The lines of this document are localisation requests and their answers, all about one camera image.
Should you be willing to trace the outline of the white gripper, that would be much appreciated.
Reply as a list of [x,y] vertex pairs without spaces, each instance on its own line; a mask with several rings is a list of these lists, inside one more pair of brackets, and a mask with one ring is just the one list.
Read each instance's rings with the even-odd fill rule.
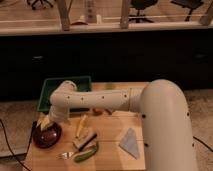
[[41,113],[38,118],[38,126],[40,127],[40,130],[46,130],[50,126],[52,126],[55,123],[55,118],[51,114],[45,115],[44,113]]

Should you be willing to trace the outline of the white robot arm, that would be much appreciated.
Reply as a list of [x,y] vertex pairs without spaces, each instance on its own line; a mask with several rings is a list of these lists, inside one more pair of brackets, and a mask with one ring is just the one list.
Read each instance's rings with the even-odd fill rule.
[[175,83],[158,79],[143,88],[79,92],[74,82],[65,81],[51,94],[47,120],[36,130],[49,134],[71,109],[80,108],[138,113],[148,171],[198,171],[188,104]]

